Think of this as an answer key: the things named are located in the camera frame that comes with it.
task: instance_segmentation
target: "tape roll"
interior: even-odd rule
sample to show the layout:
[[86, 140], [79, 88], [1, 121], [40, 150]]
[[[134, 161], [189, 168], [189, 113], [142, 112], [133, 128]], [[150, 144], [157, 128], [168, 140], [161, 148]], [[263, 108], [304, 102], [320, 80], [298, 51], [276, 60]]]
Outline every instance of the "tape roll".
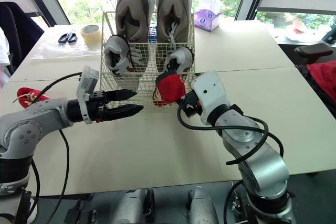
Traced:
[[83, 36], [86, 44], [93, 44], [101, 41], [101, 29], [97, 25], [83, 27], [80, 34]]

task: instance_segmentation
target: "red shoe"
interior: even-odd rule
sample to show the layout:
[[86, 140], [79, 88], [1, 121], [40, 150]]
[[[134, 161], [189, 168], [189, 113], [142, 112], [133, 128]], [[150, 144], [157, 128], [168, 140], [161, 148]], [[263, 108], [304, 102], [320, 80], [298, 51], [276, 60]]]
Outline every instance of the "red shoe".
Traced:
[[[21, 104], [22, 107], [27, 108], [29, 105], [31, 105], [31, 103], [33, 102], [33, 100], [35, 99], [35, 97], [38, 96], [38, 94], [40, 94], [41, 91], [36, 90], [36, 89], [31, 89], [31, 88], [20, 88], [16, 95], [17, 95], [17, 99], [19, 100], [19, 103]], [[44, 100], [48, 100], [50, 99], [49, 97], [47, 97], [46, 95], [42, 95], [37, 101], [44, 101]]]

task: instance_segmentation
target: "red object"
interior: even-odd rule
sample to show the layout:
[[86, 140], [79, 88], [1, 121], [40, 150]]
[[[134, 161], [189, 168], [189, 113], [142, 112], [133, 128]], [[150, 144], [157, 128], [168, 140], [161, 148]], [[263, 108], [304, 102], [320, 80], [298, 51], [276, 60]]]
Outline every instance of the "red object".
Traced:
[[[31, 89], [31, 88], [20, 88], [16, 95], [17, 98], [19, 100], [19, 103], [21, 104], [22, 107], [26, 108], [29, 105], [31, 105], [31, 103], [33, 102], [33, 100], [35, 99], [35, 97], [38, 96], [38, 94], [40, 94], [41, 91], [36, 90], [36, 89]], [[49, 97], [47, 97], [46, 95], [42, 95], [39, 99], [39, 101], [44, 101], [44, 100], [48, 100], [50, 99]]]
[[175, 73], [161, 79], [153, 93], [153, 99], [163, 101], [153, 101], [155, 106], [165, 106], [168, 103], [176, 102], [185, 95], [185, 86], [180, 76]]
[[317, 84], [336, 103], [336, 60], [307, 65]]
[[304, 23], [296, 20], [293, 22], [293, 31], [296, 34], [303, 34], [307, 31], [307, 27]]

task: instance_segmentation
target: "floor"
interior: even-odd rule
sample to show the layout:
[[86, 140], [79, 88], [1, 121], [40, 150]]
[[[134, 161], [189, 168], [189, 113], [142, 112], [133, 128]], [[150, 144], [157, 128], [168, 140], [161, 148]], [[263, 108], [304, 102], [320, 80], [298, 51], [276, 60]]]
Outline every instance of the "floor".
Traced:
[[[219, 223], [223, 223], [223, 205], [232, 186], [231, 182], [208, 183], [201, 186], [210, 192]], [[194, 187], [195, 185], [155, 188], [155, 222], [186, 223], [187, 193]], [[288, 190], [296, 196], [293, 199], [293, 206], [298, 224], [336, 223], [336, 170], [320, 172], [315, 177], [309, 177], [306, 174], [291, 176]], [[86, 201], [83, 207], [97, 210], [96, 223], [109, 223], [123, 194], [124, 191], [97, 193], [92, 200]], [[56, 199], [41, 199], [34, 224], [45, 223], [56, 202]], [[68, 209], [75, 203], [75, 200], [63, 200], [50, 223], [63, 223]], [[228, 223], [235, 223], [231, 211], [228, 211]]]

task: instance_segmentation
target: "black cable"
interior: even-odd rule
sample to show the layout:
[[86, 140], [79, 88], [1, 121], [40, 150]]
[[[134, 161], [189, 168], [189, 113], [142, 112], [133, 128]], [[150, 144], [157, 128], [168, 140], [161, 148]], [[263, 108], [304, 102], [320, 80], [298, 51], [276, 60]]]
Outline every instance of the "black cable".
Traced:
[[253, 154], [255, 154], [261, 147], [262, 145], [266, 142], [266, 139], [268, 137], [268, 125], [266, 122], [264, 122], [263, 120], [261, 119], [258, 119], [258, 118], [252, 118], [252, 117], [249, 117], [251, 118], [252, 120], [256, 121], [256, 122], [259, 122], [261, 123], [263, 126], [264, 126], [264, 134], [262, 135], [260, 141], [256, 144], [256, 146], [251, 150], [249, 151], [248, 153], [246, 153], [245, 155], [235, 159], [235, 160], [232, 160], [232, 161], [228, 161], [226, 162], [226, 165], [234, 165], [234, 164], [238, 164], [246, 159], [248, 159], [249, 157], [251, 157]]
[[223, 221], [224, 221], [224, 224], [227, 224], [227, 206], [229, 205], [229, 201], [230, 201], [230, 198], [231, 198], [231, 194], [234, 192], [234, 190], [241, 184], [243, 183], [243, 180], [240, 180], [238, 181], [237, 183], [235, 183], [230, 191], [228, 192], [227, 196], [226, 196], [226, 199], [225, 199], [225, 204], [224, 204], [224, 211], [223, 211]]
[[[54, 86], [55, 84], [59, 83], [60, 81], [63, 81], [67, 78], [70, 78], [70, 77], [73, 77], [73, 76], [80, 76], [82, 74], [82, 72], [77, 72], [77, 73], [72, 73], [72, 74], [69, 74], [67, 76], [64, 76], [62, 78], [59, 78], [57, 79], [56, 81], [52, 82], [50, 85], [46, 86], [35, 98], [34, 100], [32, 101], [32, 104], [33, 103], [36, 103], [37, 100], [45, 93], [47, 92], [52, 86]], [[63, 131], [62, 130], [59, 130], [64, 142], [66, 143], [66, 147], [67, 147], [67, 172], [66, 172], [66, 178], [65, 178], [65, 181], [64, 181], [64, 186], [63, 186], [63, 190], [62, 190], [62, 193], [64, 194], [64, 191], [65, 191], [65, 187], [66, 187], [66, 184], [67, 184], [67, 181], [68, 181], [68, 173], [69, 173], [69, 145], [68, 145], [68, 141], [67, 139], [65, 138], [64, 134], [63, 134]], [[37, 202], [38, 202], [38, 198], [39, 198], [39, 195], [40, 195], [40, 177], [39, 177], [39, 174], [38, 174], [38, 170], [37, 170], [37, 167], [35, 165], [35, 162], [34, 160], [32, 159], [32, 162], [31, 162], [31, 166], [33, 168], [33, 171], [34, 171], [34, 174], [35, 174], [35, 178], [36, 178], [36, 195], [35, 195], [35, 199], [34, 199], [34, 203], [29, 211], [29, 216], [33, 213], [36, 205], [37, 205]]]
[[[256, 132], [261, 132], [263, 133], [263, 136], [261, 137], [259, 143], [247, 154], [245, 154], [244, 156], [241, 156], [239, 158], [237, 158], [236, 160], [233, 161], [228, 161], [226, 162], [227, 165], [233, 165], [233, 164], [238, 164], [244, 160], [246, 160], [247, 158], [251, 157], [253, 154], [255, 154], [261, 147], [262, 145], [266, 142], [266, 139], [268, 136], [270, 136], [269, 132], [268, 132], [268, 126], [267, 123], [264, 122], [261, 119], [257, 119], [257, 118], [252, 118], [251, 119], [261, 123], [264, 126], [264, 129], [259, 129], [256, 127], [249, 127], [249, 126], [240, 126], [240, 125], [230, 125], [230, 126], [212, 126], [212, 127], [200, 127], [200, 126], [192, 126], [187, 124], [186, 122], [184, 122], [181, 118], [181, 106], [178, 106], [177, 108], [177, 118], [179, 120], [179, 122], [186, 128], [190, 129], [190, 130], [198, 130], [198, 131], [213, 131], [213, 130], [248, 130], [248, 131], [256, 131]], [[280, 142], [280, 140], [278, 138], [274, 138], [275, 136], [272, 134], [272, 138], [279, 144], [279, 148], [280, 148], [280, 154], [282, 153], [282, 155], [284, 154], [284, 149], [283, 146]]]
[[41, 92], [40, 94], [38, 94], [34, 100], [32, 101], [32, 104], [37, 102], [37, 100], [45, 93], [47, 92], [52, 86], [54, 86], [55, 84], [59, 83], [60, 81], [63, 81], [65, 79], [68, 79], [70, 77], [73, 77], [73, 76], [80, 76], [82, 74], [82, 72], [78, 72], [78, 73], [72, 73], [72, 74], [69, 74], [67, 76], [64, 76], [62, 78], [59, 78], [58, 80], [52, 82], [50, 85], [46, 86]]
[[67, 149], [67, 169], [66, 169], [66, 173], [65, 173], [65, 179], [64, 179], [64, 184], [63, 184], [63, 189], [62, 189], [62, 193], [61, 195], [59, 196], [58, 198], [58, 201], [57, 201], [57, 204], [53, 210], [53, 212], [51, 213], [51, 215], [49, 216], [48, 220], [46, 221], [46, 224], [49, 224], [49, 222], [51, 221], [51, 219], [53, 218], [54, 214], [56, 213], [59, 205], [61, 204], [61, 201], [63, 199], [63, 196], [64, 196], [64, 192], [65, 192], [65, 188], [67, 187], [67, 182], [68, 182], [68, 176], [69, 176], [69, 143], [66, 139], [66, 137], [64, 136], [64, 133], [62, 130], [59, 130], [59, 133], [61, 134], [63, 140], [64, 140], [64, 143], [65, 143], [65, 146], [66, 146], [66, 149]]
[[37, 170], [37, 167], [36, 167], [33, 159], [31, 159], [31, 166], [33, 168], [33, 171], [34, 171], [34, 174], [35, 174], [35, 179], [36, 179], [36, 195], [35, 195], [34, 203], [33, 203], [32, 207], [29, 211], [28, 216], [30, 216], [33, 213], [33, 211], [34, 211], [34, 209], [37, 205], [38, 197], [40, 196], [40, 176], [38, 175], [38, 170]]

